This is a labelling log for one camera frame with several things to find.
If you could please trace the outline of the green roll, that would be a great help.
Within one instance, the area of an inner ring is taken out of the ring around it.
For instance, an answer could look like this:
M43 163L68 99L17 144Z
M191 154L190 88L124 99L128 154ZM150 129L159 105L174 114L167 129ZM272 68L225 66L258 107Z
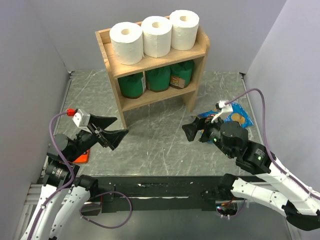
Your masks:
M169 88L171 69L163 66L147 70L145 72L146 85L148 90L153 92L163 92Z
M120 77L118 84L121 94L129 99L141 97L147 88L143 72Z
M186 88L191 81L194 66L193 60L172 64L170 66L169 85L176 89Z

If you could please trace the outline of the white paper towel roll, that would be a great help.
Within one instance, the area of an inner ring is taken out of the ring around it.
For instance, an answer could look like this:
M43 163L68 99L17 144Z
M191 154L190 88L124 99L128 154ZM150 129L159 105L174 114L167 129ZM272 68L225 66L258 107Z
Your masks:
M152 58L161 58L171 50L172 23L163 16L149 16L141 23L143 51Z

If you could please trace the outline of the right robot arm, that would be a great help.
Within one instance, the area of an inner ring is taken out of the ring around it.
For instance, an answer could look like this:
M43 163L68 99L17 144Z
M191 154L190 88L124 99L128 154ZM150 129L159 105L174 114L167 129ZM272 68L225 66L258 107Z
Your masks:
M264 145L249 140L248 131L237 121L224 122L218 118L214 122L197 116L192 123L182 129L188 141L193 141L198 131L203 131L199 141L212 142L242 170L264 180L275 190L249 183L240 177L226 173L219 185L213 189L213 196L219 200L232 197L242 198L266 206L286 218L303 231L320 227L320 201L315 192L301 182L295 182L281 161L267 153Z

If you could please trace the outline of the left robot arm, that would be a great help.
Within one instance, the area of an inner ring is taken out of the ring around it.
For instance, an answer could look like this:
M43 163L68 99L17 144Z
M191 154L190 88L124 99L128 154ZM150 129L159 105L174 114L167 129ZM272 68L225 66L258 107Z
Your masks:
M71 139L64 134L53 134L54 122L62 116L72 118L79 128ZM40 196L35 211L21 236L23 240L60 240L87 201L101 198L99 183L88 175L77 177L80 169L75 164L81 155L95 144L115 150L128 134L127 129L108 131L116 117L96 116L81 109L69 108L55 115L49 123L51 144L47 150Z

